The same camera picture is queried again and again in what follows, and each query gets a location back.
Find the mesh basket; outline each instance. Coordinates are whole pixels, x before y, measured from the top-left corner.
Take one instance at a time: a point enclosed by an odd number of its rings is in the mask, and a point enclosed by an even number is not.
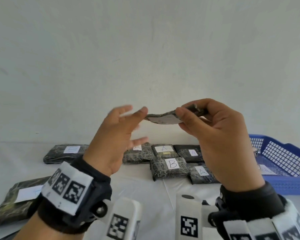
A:
[[[283,144],[264,135],[250,134],[252,146],[259,149],[259,164],[265,165],[277,175],[263,175],[281,195],[300,195],[300,148]]]

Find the right hand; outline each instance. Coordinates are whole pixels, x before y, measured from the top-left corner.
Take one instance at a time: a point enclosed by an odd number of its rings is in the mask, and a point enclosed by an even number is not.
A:
[[[207,109],[206,119],[184,108],[190,104]],[[184,104],[176,115],[183,121],[181,129],[198,139],[207,167],[226,189],[242,192],[265,184],[241,113],[206,98]]]

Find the white tablecloth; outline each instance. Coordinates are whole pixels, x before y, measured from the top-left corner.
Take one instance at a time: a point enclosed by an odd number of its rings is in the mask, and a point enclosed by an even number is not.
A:
[[[42,158],[54,146],[45,143],[0,142],[0,203],[17,182],[51,176],[58,165],[46,165]],[[122,165],[111,176],[112,200],[127,197],[143,204],[138,240],[173,240],[175,231],[176,192],[182,191],[214,204],[219,184],[191,185],[187,178],[153,181],[149,164]],[[300,212],[300,196],[287,196]],[[0,238],[19,230],[26,221],[0,227]],[[96,221],[85,234],[85,240],[100,239],[105,230]],[[215,229],[204,228],[204,239],[222,239]]]

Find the tape-wrapped package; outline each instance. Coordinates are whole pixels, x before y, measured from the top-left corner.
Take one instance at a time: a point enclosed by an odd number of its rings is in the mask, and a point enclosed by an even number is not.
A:
[[[71,163],[76,158],[81,157],[89,145],[62,144],[55,145],[43,158],[45,164]]]
[[[204,163],[188,163],[189,176],[192,184],[213,184],[219,183],[213,173]]]
[[[28,181],[22,181],[13,185],[13,187],[6,194],[4,201],[0,205],[0,226],[28,219],[28,209],[35,198],[27,200],[26,198],[24,198],[24,195],[21,195],[21,192],[19,191],[30,187],[33,187],[30,189],[36,190],[35,186],[40,187],[41,185],[44,185],[44,183],[48,181],[49,178],[50,177],[42,177]],[[28,194],[27,197],[30,197],[29,191],[26,191],[25,194]]]
[[[151,144],[146,142],[125,151],[122,161],[124,164],[140,164],[149,163],[150,160],[154,158],[156,157],[152,151]]]
[[[174,148],[187,163],[204,163],[200,145],[174,145]]]
[[[154,144],[152,150],[156,158],[179,157],[172,144]]]
[[[188,165],[183,157],[155,158],[150,161],[153,181],[157,179],[182,178],[190,174]]]

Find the wall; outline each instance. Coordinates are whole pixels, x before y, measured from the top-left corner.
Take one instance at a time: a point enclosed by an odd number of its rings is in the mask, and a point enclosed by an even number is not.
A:
[[[300,0],[0,0],[0,141],[89,143],[114,106],[206,97],[300,146]]]

